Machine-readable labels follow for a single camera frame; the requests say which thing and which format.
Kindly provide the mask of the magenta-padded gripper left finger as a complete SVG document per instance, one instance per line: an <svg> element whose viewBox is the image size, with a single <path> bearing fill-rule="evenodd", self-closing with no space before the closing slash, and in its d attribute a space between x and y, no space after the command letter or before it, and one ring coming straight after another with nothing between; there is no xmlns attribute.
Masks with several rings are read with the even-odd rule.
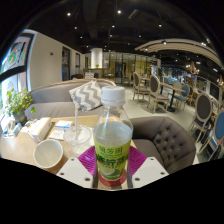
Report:
<svg viewBox="0 0 224 224"><path fill-rule="evenodd" d="M98 171L95 147L91 146L78 158L70 158L57 175L84 188L96 188Z"/></svg>

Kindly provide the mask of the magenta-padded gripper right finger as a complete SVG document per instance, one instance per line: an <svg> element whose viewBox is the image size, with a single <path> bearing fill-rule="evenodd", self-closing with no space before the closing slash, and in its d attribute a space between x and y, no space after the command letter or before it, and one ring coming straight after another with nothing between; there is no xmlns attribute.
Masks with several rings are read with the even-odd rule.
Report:
<svg viewBox="0 0 224 224"><path fill-rule="evenodd" d="M155 157L146 157L130 147L128 157L127 183L129 188L140 188L168 175Z"/></svg>

